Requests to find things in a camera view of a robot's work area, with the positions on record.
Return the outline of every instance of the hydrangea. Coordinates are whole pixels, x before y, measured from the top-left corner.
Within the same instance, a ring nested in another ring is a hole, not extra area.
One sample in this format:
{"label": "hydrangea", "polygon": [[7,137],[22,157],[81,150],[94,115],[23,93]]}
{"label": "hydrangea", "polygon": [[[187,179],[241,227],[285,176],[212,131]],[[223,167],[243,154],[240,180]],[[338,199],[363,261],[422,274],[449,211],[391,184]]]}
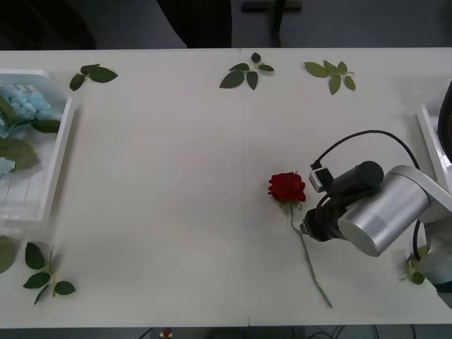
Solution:
{"label": "hydrangea", "polygon": [[0,157],[0,179],[6,173],[9,173],[12,170],[14,170],[15,166],[16,166],[16,163],[14,161],[7,160],[4,157]]}
{"label": "hydrangea", "polygon": [[50,104],[41,93],[24,93],[11,87],[0,87],[0,95],[12,106],[16,118],[11,126],[7,126],[0,112],[0,137],[22,137],[30,128],[33,119],[52,118]]}

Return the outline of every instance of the leaf sprig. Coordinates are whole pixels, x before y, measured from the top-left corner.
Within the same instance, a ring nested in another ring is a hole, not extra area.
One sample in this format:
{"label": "leaf sprig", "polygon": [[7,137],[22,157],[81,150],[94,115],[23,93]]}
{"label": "leaf sprig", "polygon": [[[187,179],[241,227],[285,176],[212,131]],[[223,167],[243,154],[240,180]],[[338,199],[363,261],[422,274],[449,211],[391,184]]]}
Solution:
{"label": "leaf sprig", "polygon": [[82,66],[80,68],[80,72],[81,74],[77,73],[69,84],[69,87],[73,91],[79,89],[85,82],[86,78],[90,78],[96,83],[108,83],[118,76],[115,72],[104,67],[100,67],[100,64]]}
{"label": "leaf sprig", "polygon": [[352,79],[355,73],[349,72],[347,65],[343,61],[337,67],[326,60],[323,60],[323,66],[316,62],[305,62],[304,67],[309,74],[317,78],[331,77],[328,82],[331,95],[336,94],[342,81],[344,81],[345,87],[349,90],[356,90],[355,82]]}
{"label": "leaf sprig", "polygon": [[419,248],[419,256],[421,258],[420,261],[418,261],[414,255],[408,258],[407,263],[405,265],[406,278],[403,278],[402,280],[407,279],[408,281],[415,285],[421,285],[424,282],[425,277],[423,276],[422,273],[418,271],[418,268],[420,262],[427,255],[428,251],[429,248],[427,246]]}
{"label": "leaf sprig", "polygon": [[25,249],[25,263],[29,268],[33,270],[44,269],[41,272],[36,273],[32,275],[30,278],[28,278],[27,282],[23,286],[24,288],[28,289],[37,289],[44,286],[44,288],[42,288],[42,290],[36,296],[34,305],[36,305],[39,302],[39,300],[41,299],[44,292],[47,290],[49,286],[52,286],[53,297],[55,297],[55,295],[69,295],[76,291],[76,288],[70,282],[67,281],[57,282],[55,280],[54,271],[52,268],[53,253],[54,250],[52,249],[52,252],[50,253],[49,257],[49,264],[46,267],[45,259],[41,253],[40,248],[31,242],[27,243],[27,248]]}
{"label": "leaf sprig", "polygon": [[0,237],[0,274],[6,272],[14,262],[16,246],[10,237]]}
{"label": "leaf sprig", "polygon": [[229,69],[231,73],[225,76],[225,78],[222,80],[220,88],[235,88],[241,85],[246,77],[246,81],[249,87],[252,90],[255,90],[258,82],[258,73],[256,72],[256,70],[274,72],[272,66],[261,62],[261,56],[259,54],[253,53],[253,55],[251,55],[251,60],[254,63],[254,67],[252,69],[249,68],[248,64],[245,63],[235,65],[234,67]]}

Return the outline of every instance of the rose stem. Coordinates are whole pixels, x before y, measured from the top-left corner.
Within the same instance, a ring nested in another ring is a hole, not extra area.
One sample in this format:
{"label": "rose stem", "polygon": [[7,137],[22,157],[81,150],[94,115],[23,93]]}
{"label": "rose stem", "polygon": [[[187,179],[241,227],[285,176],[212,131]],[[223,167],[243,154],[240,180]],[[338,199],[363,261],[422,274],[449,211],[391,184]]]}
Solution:
{"label": "rose stem", "polygon": [[314,284],[316,284],[317,289],[322,294],[322,296],[325,299],[325,302],[327,303],[328,307],[330,307],[332,309],[333,305],[331,304],[330,299],[328,299],[328,297],[326,296],[326,293],[323,291],[323,288],[320,286],[319,282],[317,281],[316,274],[314,273],[314,267],[312,266],[311,259],[309,258],[308,248],[307,248],[306,243],[304,242],[304,239],[303,239],[303,234],[302,234],[301,231],[297,230],[295,228],[295,226],[294,226],[294,206],[293,206],[293,204],[290,206],[290,226],[299,235],[299,238],[302,240],[304,254],[305,254],[305,259],[306,259],[306,261],[308,263],[309,270],[311,271],[311,277],[312,277],[312,280],[314,281]]}

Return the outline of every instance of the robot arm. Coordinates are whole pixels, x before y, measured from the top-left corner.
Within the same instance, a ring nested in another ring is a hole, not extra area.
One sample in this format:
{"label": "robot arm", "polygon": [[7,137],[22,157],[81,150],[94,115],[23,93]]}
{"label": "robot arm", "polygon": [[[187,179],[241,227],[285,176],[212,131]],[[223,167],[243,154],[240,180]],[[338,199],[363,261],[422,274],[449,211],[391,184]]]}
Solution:
{"label": "robot arm", "polygon": [[302,232],[322,242],[348,240],[379,256],[420,219],[430,248],[420,270],[452,308],[452,195],[414,167],[394,167],[384,178],[375,162],[336,179],[326,179],[324,170],[315,169],[310,181],[330,199],[307,213]]}

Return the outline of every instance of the blue flower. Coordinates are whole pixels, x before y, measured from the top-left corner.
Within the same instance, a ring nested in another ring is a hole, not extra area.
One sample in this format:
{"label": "blue flower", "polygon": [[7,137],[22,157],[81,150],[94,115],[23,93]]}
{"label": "blue flower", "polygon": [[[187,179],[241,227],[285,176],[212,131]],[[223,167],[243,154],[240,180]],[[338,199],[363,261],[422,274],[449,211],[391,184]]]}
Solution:
{"label": "blue flower", "polygon": [[0,137],[23,137],[31,128],[34,119],[55,119],[50,104],[41,93],[24,93],[10,87],[0,87],[2,96],[16,112],[16,118],[12,125],[7,126],[1,118],[0,112]]}

